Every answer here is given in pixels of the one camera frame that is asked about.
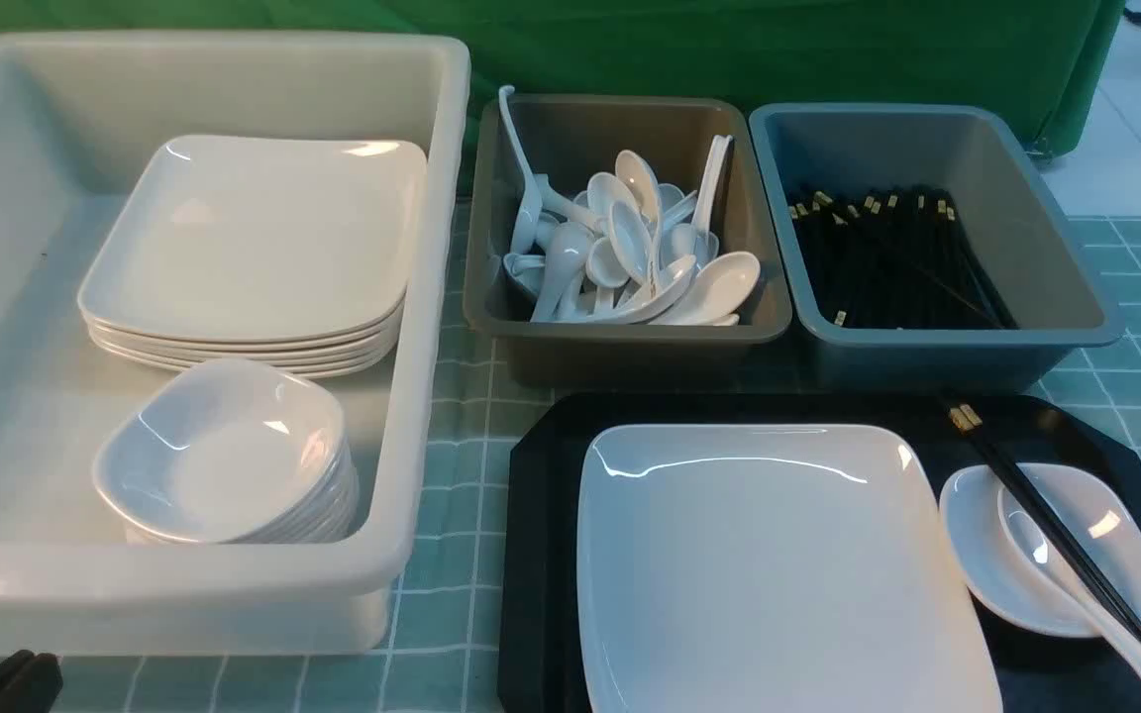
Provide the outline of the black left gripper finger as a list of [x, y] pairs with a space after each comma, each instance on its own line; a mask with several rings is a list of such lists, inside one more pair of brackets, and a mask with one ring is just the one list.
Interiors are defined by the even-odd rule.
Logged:
[[63, 688], [51, 653], [19, 650], [0, 661], [0, 712], [51, 712]]

